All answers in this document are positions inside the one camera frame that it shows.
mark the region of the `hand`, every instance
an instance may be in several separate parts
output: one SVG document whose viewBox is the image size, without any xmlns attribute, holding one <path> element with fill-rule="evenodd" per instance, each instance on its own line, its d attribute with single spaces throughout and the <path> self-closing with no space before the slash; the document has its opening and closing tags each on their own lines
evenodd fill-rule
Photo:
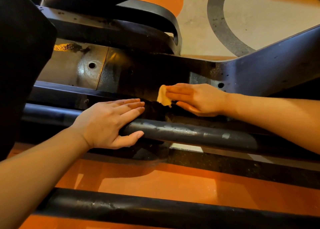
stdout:
<svg viewBox="0 0 320 229">
<path fill-rule="evenodd" d="M 96 103 L 83 111 L 69 129 L 78 132 L 86 140 L 89 148 L 118 149 L 132 146 L 144 133 L 137 131 L 122 137 L 119 130 L 143 111 L 144 102 L 140 102 L 140 99 Z"/>
<path fill-rule="evenodd" d="M 223 114 L 227 93 L 209 84 L 178 83 L 166 87 L 166 96 L 177 105 L 197 116 Z"/>
</svg>

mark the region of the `fingernail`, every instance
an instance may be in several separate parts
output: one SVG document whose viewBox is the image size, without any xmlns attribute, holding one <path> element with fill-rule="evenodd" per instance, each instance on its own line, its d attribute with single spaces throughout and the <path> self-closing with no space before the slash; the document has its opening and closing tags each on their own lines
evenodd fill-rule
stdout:
<svg viewBox="0 0 320 229">
<path fill-rule="evenodd" d="M 140 131 L 138 134 L 137 134 L 137 138 L 141 138 L 142 136 L 144 135 L 144 132 L 143 131 Z"/>
</svg>

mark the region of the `skin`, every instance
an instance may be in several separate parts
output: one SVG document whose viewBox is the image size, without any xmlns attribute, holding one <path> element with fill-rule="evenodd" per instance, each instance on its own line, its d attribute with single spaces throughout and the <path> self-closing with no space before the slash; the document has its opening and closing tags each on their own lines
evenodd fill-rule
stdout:
<svg viewBox="0 0 320 229">
<path fill-rule="evenodd" d="M 121 137 L 119 130 L 142 114 L 143 106 L 139 99 L 97 103 L 83 111 L 71 127 L 0 162 L 0 229 L 19 228 L 89 149 L 134 145 L 143 132 Z"/>
<path fill-rule="evenodd" d="M 166 86 L 166 96 L 197 116 L 225 115 L 320 154 L 320 101 L 225 93 L 208 84 Z"/>
</svg>

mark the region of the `yellow cloth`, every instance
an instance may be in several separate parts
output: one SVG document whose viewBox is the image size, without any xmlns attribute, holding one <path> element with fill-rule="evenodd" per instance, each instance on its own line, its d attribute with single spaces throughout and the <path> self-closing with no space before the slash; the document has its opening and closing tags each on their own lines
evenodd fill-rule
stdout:
<svg viewBox="0 0 320 229">
<path fill-rule="evenodd" d="M 169 99 L 166 94 L 166 86 L 162 85 L 159 89 L 157 102 L 161 103 L 163 106 L 168 106 L 171 108 L 171 99 Z"/>
</svg>

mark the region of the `floor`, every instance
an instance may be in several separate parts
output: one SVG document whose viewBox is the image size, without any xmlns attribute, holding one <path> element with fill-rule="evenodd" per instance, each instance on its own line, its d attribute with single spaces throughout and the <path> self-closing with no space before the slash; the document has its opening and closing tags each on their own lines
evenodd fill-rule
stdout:
<svg viewBox="0 0 320 229">
<path fill-rule="evenodd" d="M 201 59 L 231 59 L 320 24 L 320 0 L 144 0 L 169 9 L 177 17 L 182 55 Z M 177 150 L 236 157 L 261 164 L 312 170 L 320 164 L 237 154 L 173 144 Z M 12 151 L 19 153 L 24 146 Z M 83 158 L 58 187 L 138 195 L 260 210 L 320 216 L 320 190 L 276 183 L 176 164 L 153 167 L 116 164 Z M 21 229 L 148 228 L 30 216 Z"/>
</svg>

